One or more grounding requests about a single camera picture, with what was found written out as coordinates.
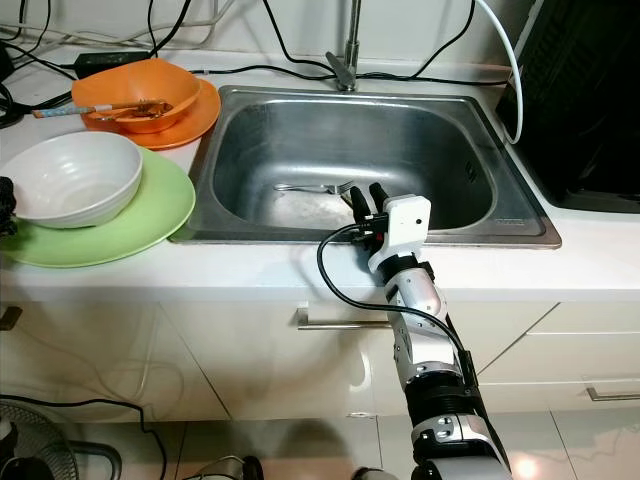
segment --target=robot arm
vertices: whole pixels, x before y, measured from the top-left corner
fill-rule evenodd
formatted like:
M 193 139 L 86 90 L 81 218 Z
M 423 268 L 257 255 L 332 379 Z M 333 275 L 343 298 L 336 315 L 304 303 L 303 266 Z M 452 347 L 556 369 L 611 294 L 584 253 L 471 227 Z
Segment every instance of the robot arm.
M 376 215 L 357 187 L 351 190 L 354 217 L 371 253 L 369 269 L 382 275 L 389 305 L 407 307 L 388 312 L 388 318 L 413 425 L 412 480 L 509 480 L 508 460 L 484 408 L 471 355 L 461 348 L 429 264 L 419 263 L 431 204 L 414 195 L 388 198 L 379 184 L 370 192 Z M 354 479 L 392 478 L 379 471 L 359 475 Z

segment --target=orange bowl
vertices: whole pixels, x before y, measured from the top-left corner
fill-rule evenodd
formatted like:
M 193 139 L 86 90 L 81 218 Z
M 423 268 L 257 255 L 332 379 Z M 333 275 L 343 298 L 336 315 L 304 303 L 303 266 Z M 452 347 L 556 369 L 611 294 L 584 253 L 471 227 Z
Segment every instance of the orange bowl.
M 161 58 L 151 58 L 96 73 L 73 82 L 71 96 L 78 106 L 164 100 L 173 108 L 157 118 L 115 117 L 112 121 L 135 133 L 153 133 L 169 128 L 193 105 L 200 82 L 188 71 Z M 86 114 L 100 121 L 114 112 Z

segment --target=white bowl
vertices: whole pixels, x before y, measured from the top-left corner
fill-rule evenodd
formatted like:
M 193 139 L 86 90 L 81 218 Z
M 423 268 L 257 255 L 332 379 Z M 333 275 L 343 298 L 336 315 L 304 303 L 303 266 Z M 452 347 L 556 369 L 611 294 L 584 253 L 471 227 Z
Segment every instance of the white bowl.
M 51 228 L 100 225 L 131 201 L 142 153 L 126 137 L 78 132 L 52 138 L 0 168 L 15 186 L 16 216 Z

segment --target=white cabinet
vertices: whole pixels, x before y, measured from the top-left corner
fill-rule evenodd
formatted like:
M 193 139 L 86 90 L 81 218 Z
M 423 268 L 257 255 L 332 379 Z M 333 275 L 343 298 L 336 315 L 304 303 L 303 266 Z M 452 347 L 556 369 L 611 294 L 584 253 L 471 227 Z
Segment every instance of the white cabinet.
M 42 400 L 124 400 L 149 420 L 228 418 L 177 332 L 156 304 L 23 303 L 0 332 L 0 391 Z M 114 407 L 65 414 L 131 421 Z
M 639 346 L 640 303 L 560 304 L 479 380 L 494 411 L 640 405 Z
M 546 302 L 452 303 L 453 325 L 477 371 L 508 349 L 527 329 L 553 308 Z M 407 411 L 404 393 L 393 362 L 393 332 L 369 336 L 375 412 L 401 415 Z
M 234 419 L 371 412 L 366 330 L 300 330 L 291 302 L 163 304 Z

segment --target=white wall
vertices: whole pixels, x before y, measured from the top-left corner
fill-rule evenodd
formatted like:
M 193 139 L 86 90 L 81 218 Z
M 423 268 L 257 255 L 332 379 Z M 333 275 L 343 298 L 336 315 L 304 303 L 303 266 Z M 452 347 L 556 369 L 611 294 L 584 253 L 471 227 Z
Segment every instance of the white wall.
M 211 16 L 215 0 L 193 0 L 188 20 Z M 28 2 L 28 23 L 43 25 L 46 1 Z M 175 21 L 181 0 L 156 0 L 154 23 Z M 515 44 L 533 0 L 489 0 Z M 0 23 L 17 21 L 20 0 L 0 0 Z M 289 51 L 296 55 L 341 52 L 351 0 L 270 0 Z M 124 35 L 146 27 L 148 0 L 52 0 L 51 27 Z M 363 0 L 360 57 L 422 60 L 462 28 L 470 0 Z M 162 38 L 165 30 L 158 34 Z M 194 42 L 206 28 L 184 29 L 176 38 Z M 201 48 L 277 53 L 279 47 L 262 0 L 236 0 L 215 35 Z M 439 57 L 440 62 L 506 65 L 493 28 L 476 8 L 467 35 Z

